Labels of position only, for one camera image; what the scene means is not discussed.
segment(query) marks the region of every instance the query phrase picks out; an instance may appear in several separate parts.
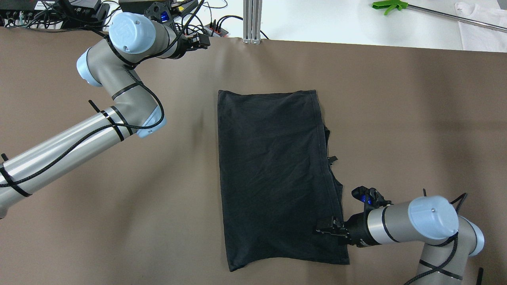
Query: dark gray cloth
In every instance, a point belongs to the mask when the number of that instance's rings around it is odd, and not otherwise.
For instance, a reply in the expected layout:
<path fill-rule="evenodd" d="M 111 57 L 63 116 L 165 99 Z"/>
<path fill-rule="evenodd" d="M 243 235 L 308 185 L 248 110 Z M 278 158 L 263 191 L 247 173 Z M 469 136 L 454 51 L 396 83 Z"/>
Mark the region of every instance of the dark gray cloth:
<path fill-rule="evenodd" d="M 336 237 L 314 233 L 320 218 L 343 220 L 315 90 L 221 90 L 218 132 L 229 269 L 272 257 L 349 264 Z"/>

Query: metal post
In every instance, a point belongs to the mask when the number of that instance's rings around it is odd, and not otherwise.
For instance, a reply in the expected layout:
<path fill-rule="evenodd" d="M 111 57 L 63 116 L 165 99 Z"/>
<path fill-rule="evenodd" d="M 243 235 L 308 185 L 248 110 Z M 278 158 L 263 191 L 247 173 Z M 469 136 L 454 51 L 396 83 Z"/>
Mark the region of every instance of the metal post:
<path fill-rule="evenodd" d="M 262 0 L 243 0 L 243 42 L 261 43 Z"/>

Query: metal rod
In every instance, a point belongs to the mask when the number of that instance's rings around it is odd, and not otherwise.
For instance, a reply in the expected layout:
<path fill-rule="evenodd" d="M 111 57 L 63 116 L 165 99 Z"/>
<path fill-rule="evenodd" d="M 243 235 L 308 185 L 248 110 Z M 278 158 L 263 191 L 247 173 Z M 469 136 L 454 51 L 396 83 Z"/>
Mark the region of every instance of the metal rod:
<path fill-rule="evenodd" d="M 439 11 L 435 11 L 435 10 L 431 10 L 431 9 L 427 9 L 427 8 L 423 8 L 423 7 L 419 7 L 419 6 L 414 6 L 414 5 L 408 4 L 407 9 L 428 12 L 428 13 L 431 13 L 431 14 L 443 16 L 443 17 L 450 18 L 450 19 L 454 19 L 454 20 L 456 20 L 458 22 L 474 25 L 474 26 L 477 26 L 477 27 L 487 28 L 487 29 L 501 31 L 501 32 L 507 32 L 507 28 L 505 28 L 505 27 L 500 27 L 500 26 L 497 26 L 497 25 L 488 24 L 488 23 L 484 23 L 484 22 L 476 21 L 476 20 L 471 20 L 471 19 L 467 19 L 467 18 L 463 18 L 463 17 L 459 17 L 459 16 L 454 16 L 454 15 L 451 15 L 451 14 L 446 14 L 446 13 L 443 13 L 443 12 L 439 12 Z"/>

